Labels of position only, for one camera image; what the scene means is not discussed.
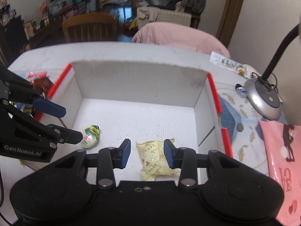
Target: power cord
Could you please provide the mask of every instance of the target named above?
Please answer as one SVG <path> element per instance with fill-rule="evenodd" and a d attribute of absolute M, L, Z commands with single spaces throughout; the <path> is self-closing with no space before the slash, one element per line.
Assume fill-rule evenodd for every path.
<path fill-rule="evenodd" d="M 0 169 L 0 190 L 1 190 L 1 200 L 0 200 L 0 208 L 4 202 L 4 188 L 3 188 L 3 181 L 2 181 L 2 176 L 1 176 L 1 169 Z M 0 212 L 0 217 L 9 225 L 12 226 L 12 224 L 7 221 L 7 219 L 2 215 Z"/>
<path fill-rule="evenodd" d="M 277 88 L 278 80 L 277 80 L 277 77 L 275 76 L 274 73 L 271 73 L 271 74 L 275 77 L 275 81 L 276 81 L 275 84 L 271 84 L 271 83 L 268 82 L 268 81 L 262 80 L 261 77 L 260 77 L 257 73 L 255 73 L 255 72 L 252 72 L 252 74 L 256 75 L 257 78 L 258 78 L 258 80 L 259 80 L 263 85 L 265 85 L 265 87 L 266 87 L 269 91 L 274 90 L 276 93 L 278 93 L 278 88 Z"/>

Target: pink bag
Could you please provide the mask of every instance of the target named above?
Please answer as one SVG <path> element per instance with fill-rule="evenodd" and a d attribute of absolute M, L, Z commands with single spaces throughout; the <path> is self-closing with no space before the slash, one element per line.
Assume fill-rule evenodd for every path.
<path fill-rule="evenodd" d="M 301 127 L 259 121 L 270 177 L 284 190 L 277 220 L 285 226 L 301 224 Z"/>

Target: table leg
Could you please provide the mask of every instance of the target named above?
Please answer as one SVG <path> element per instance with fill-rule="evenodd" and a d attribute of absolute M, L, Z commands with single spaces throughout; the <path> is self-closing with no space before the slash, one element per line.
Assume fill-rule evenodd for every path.
<path fill-rule="evenodd" d="M 123 7 L 123 15 L 124 15 L 124 22 L 125 22 L 125 7 Z"/>

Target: chair backrest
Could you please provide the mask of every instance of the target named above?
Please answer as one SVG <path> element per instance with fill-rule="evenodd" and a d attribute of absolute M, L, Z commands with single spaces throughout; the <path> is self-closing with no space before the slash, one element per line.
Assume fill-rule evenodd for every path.
<path fill-rule="evenodd" d="M 73 16 L 62 23 L 67 43 L 117 41 L 117 16 L 90 12 Z"/>

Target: pink jacket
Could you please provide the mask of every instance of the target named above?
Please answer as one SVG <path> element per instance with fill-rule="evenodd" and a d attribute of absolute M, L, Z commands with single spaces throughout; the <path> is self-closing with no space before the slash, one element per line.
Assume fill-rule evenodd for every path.
<path fill-rule="evenodd" d="M 215 51 L 230 58 L 227 48 L 213 35 L 173 23 L 148 23 L 135 34 L 132 42 L 166 45 L 206 54 Z"/>

